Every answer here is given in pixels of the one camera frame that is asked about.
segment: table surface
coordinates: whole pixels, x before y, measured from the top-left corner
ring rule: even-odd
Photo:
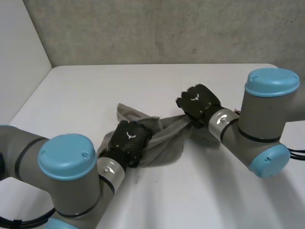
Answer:
[[[210,88],[240,109],[251,70],[269,64],[96,65],[54,68],[11,124],[48,138],[79,133],[97,149],[116,128],[118,103],[148,115],[182,114],[175,99],[192,85]],[[288,123],[282,143],[304,148],[305,122]],[[223,146],[185,141],[163,167],[129,169],[98,229],[303,229],[305,162],[291,160],[260,179]],[[0,216],[33,219],[52,208],[49,194],[13,178],[0,182]]]

